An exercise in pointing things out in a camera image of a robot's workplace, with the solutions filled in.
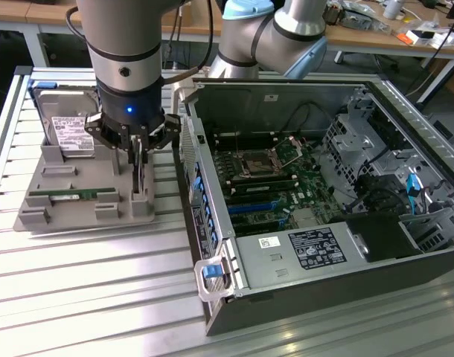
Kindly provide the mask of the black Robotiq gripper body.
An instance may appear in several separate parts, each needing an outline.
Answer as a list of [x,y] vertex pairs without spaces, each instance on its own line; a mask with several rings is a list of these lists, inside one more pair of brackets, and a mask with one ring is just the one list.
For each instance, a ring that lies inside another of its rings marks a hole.
[[139,136],[143,148],[152,149],[156,140],[151,132],[164,123],[161,86],[155,83],[140,91],[118,91],[104,83],[100,95],[100,140],[108,147],[129,149],[130,137]]

